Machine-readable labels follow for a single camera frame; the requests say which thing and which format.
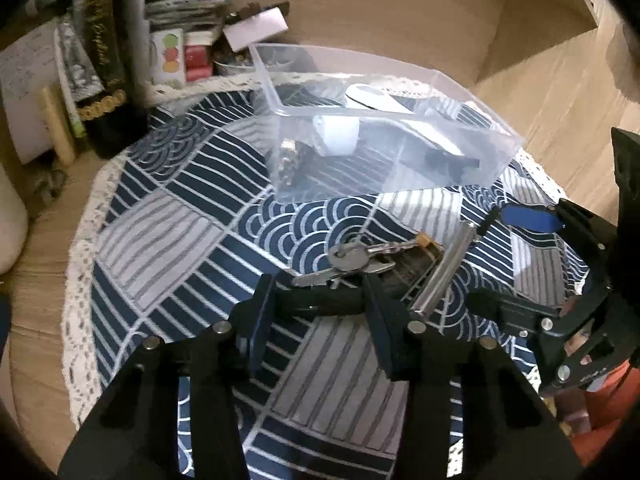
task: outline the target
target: red box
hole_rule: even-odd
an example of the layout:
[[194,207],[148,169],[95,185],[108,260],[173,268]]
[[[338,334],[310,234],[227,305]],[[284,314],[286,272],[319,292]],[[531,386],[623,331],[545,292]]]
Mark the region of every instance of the red box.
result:
[[189,45],[184,48],[184,65],[187,70],[209,66],[210,64],[209,49],[205,45]]
[[213,75],[213,65],[209,66],[197,66],[196,68],[187,69],[187,81],[196,81],[197,79],[204,79]]

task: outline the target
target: key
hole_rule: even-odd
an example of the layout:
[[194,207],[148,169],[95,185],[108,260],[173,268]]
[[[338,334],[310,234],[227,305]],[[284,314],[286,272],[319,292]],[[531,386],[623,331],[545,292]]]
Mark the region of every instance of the key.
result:
[[372,260],[378,254],[393,254],[405,251],[417,246],[425,249],[435,243],[427,234],[420,232],[413,240],[404,242],[387,242],[368,246],[362,242],[348,242],[339,244],[329,249],[327,259],[331,267],[329,269],[310,272],[302,276],[296,276],[291,280],[294,286],[321,285],[334,278],[341,278],[359,272],[373,272],[379,274],[390,270],[395,262],[379,262]]
[[373,274],[380,274],[387,270],[391,270],[396,266],[395,262],[379,262],[373,260],[367,264],[363,269],[357,268],[355,270],[338,270],[333,267],[329,267],[324,270],[317,270],[316,272],[310,272],[308,274],[302,274],[301,276],[295,276],[291,279],[291,285],[293,286],[312,286],[312,285],[324,285],[329,280],[335,278],[342,278],[349,274],[355,274],[357,271],[372,272]]
[[362,269],[367,261],[378,254],[394,254],[420,246],[425,249],[434,241],[425,233],[418,233],[413,240],[386,242],[367,246],[362,242],[349,242],[329,249],[327,258],[332,267],[339,270]]

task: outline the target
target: round tablecloth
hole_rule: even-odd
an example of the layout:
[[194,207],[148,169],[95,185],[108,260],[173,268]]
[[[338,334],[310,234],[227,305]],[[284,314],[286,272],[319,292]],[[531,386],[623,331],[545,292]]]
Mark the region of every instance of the round tablecloth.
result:
[[[446,247],[460,220],[478,224],[494,205],[549,204],[564,195],[521,150],[491,187],[281,205],[250,90],[197,101],[187,110],[156,107],[148,136],[96,177],[70,248],[63,319],[63,373],[77,425],[142,338],[196,335],[249,297],[264,272],[325,268],[326,249],[348,235],[382,242],[423,230]],[[487,121],[464,105],[450,118]],[[467,253],[428,323],[445,336],[495,337],[536,386],[526,341],[469,314],[466,291],[488,286],[561,306],[585,272],[557,235],[496,222]],[[450,474],[461,465],[459,386],[452,383]],[[278,320],[260,372],[234,389],[252,478],[386,478],[406,394],[407,384],[390,383],[378,368],[364,318]],[[188,405],[183,380],[179,458],[193,474]]]

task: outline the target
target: metal rod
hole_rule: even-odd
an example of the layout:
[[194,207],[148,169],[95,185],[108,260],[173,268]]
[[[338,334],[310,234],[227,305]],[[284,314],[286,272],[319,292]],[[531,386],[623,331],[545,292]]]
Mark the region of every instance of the metal rod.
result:
[[466,251],[476,238],[476,230],[475,224],[460,222],[453,240],[445,248],[442,261],[412,302],[412,310],[427,317],[435,310],[446,294],[449,283],[465,257]]

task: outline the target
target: clear plastic container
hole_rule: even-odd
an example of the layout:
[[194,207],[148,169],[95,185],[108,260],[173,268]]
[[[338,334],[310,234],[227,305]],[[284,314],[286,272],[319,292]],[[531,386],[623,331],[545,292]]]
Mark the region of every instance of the clear plastic container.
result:
[[[323,46],[251,45],[280,203],[490,186],[523,139],[437,70]],[[286,68],[263,60],[286,60]]]

